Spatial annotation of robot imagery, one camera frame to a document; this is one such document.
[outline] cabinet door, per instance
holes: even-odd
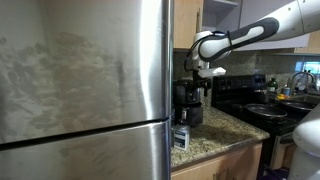
[[[174,48],[189,49],[201,30],[203,0],[174,1]]]
[[[320,54],[320,31],[310,33],[308,46],[296,48],[294,52]]]
[[[261,144],[249,146],[171,174],[172,180],[256,179]]]
[[[259,20],[292,1],[294,0],[243,0],[240,28]],[[309,34],[281,41],[257,42],[241,47],[238,50],[305,47],[308,44],[308,40]]]

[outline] freezer door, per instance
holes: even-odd
[[[169,123],[0,151],[0,179],[166,180]]]
[[[0,0],[0,144],[169,117],[171,0]]]

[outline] faucet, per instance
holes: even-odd
[[[298,72],[298,73],[296,73],[296,74],[294,74],[293,76],[292,76],[292,80],[291,80],[291,84],[290,84],[290,89],[291,89],[291,92],[290,92],[290,95],[293,95],[293,92],[294,92],[294,89],[295,89],[295,87],[294,87],[294,78],[297,76],[297,75],[299,75],[299,74],[305,74],[305,75],[307,75],[307,86],[306,86],[306,88],[308,88],[309,87],[309,81],[308,81],[308,76],[310,76],[311,77],[311,83],[314,85],[315,84],[315,78],[314,78],[314,76],[310,73],[310,72]]]

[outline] lower cabinet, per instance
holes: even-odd
[[[172,180],[255,180],[262,144],[250,145],[173,171]]]

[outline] coffee maker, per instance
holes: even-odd
[[[192,80],[173,82],[173,108],[175,120],[185,120],[190,127],[196,127],[203,121],[200,87]]]

